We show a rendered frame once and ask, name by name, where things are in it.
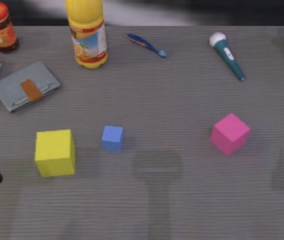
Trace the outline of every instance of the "blue pen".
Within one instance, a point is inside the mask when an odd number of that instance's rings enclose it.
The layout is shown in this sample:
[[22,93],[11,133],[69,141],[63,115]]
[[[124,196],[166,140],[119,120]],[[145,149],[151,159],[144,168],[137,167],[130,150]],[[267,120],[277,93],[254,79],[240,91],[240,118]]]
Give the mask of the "blue pen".
[[212,34],[209,42],[211,47],[226,61],[227,65],[232,69],[237,78],[240,81],[243,81],[244,74],[227,46],[226,36],[220,32],[216,32]]
[[166,58],[166,53],[164,50],[157,50],[152,44],[150,44],[147,40],[144,40],[143,38],[141,38],[140,36],[134,35],[134,34],[126,34],[126,38],[135,43],[138,44],[142,47],[145,47],[147,49],[150,49],[151,51],[157,53],[158,55],[160,55],[162,58]]

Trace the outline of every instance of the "teal microphone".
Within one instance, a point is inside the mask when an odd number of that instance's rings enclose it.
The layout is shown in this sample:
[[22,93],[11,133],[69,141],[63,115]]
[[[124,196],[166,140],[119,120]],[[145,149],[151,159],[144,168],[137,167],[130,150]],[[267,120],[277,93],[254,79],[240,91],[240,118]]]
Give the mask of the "teal microphone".
[[213,33],[210,37],[210,45],[222,56],[237,78],[243,81],[244,74],[227,46],[226,36],[221,32]]

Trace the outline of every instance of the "bottle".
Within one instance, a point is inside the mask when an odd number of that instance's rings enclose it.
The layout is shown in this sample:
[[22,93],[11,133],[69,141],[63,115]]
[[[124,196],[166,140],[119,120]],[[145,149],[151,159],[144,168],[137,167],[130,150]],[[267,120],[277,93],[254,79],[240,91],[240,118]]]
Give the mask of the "bottle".
[[18,38],[14,31],[8,7],[0,2],[0,52],[12,52],[18,48],[18,45]]
[[66,0],[66,12],[75,50],[75,60],[96,69],[107,60],[102,0]]

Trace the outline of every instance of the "jar label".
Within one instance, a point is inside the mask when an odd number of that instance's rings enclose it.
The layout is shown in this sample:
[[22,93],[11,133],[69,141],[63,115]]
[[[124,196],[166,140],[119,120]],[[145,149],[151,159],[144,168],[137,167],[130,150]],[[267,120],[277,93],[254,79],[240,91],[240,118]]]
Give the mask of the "jar label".
[[94,28],[76,28],[70,25],[75,56],[83,63],[97,63],[106,56],[106,33],[102,22]]
[[17,37],[12,23],[0,30],[0,48],[10,47],[16,40]]

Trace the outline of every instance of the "dark background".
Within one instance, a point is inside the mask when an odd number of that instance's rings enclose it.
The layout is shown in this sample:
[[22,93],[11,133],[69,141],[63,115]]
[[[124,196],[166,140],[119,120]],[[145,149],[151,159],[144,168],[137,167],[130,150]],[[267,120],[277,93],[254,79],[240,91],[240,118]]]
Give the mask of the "dark background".
[[[67,25],[67,20],[62,14],[42,11],[46,1],[51,0],[0,0],[9,6],[15,25]],[[194,25],[284,26],[284,0],[113,0],[112,3],[136,4],[137,11],[140,6],[156,6],[163,8],[164,12],[179,10],[182,14],[191,16],[191,23]],[[55,0],[52,4],[59,9],[64,8],[64,0]],[[125,16],[127,13],[125,10],[121,11],[120,7],[114,11],[115,16]],[[224,20],[221,21],[217,15],[222,15]],[[106,18],[106,22],[108,25],[117,25],[112,18]]]

